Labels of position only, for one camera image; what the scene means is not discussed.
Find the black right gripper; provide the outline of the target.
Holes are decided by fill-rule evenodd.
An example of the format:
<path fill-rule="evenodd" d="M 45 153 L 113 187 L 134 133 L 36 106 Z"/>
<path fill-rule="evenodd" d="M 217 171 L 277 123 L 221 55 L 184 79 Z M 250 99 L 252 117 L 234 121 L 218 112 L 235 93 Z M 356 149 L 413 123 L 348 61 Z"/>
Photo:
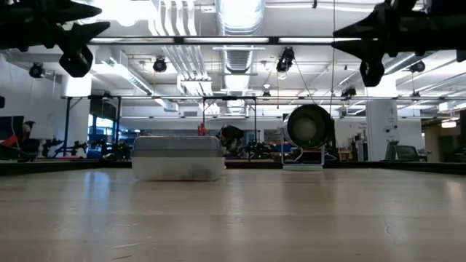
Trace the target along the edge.
<path fill-rule="evenodd" d="M 411 34 L 424 30 L 427 15 L 414 11 L 415 1 L 384 1 L 378 3 L 373 11 L 356 23 L 333 32 L 336 38 L 361 38 L 361 40 L 334 41 L 331 46 L 362 60 L 360 74 L 366 87 L 379 85 L 385 67 L 385 55 L 396 57 L 401 52 L 413 52 L 407 47 Z"/>

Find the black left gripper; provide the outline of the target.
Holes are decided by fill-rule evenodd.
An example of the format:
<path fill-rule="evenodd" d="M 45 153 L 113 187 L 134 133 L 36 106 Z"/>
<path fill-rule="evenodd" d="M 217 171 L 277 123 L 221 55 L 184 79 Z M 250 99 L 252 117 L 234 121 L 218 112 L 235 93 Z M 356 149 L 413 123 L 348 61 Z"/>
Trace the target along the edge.
<path fill-rule="evenodd" d="M 108 29 L 110 22 L 67 22 L 100 13 L 99 7 L 72 0 L 2 1 L 1 48 L 27 52 L 38 45 L 59 47 L 62 68 L 72 77 L 83 77 L 92 64 L 92 53 L 85 44 Z"/>

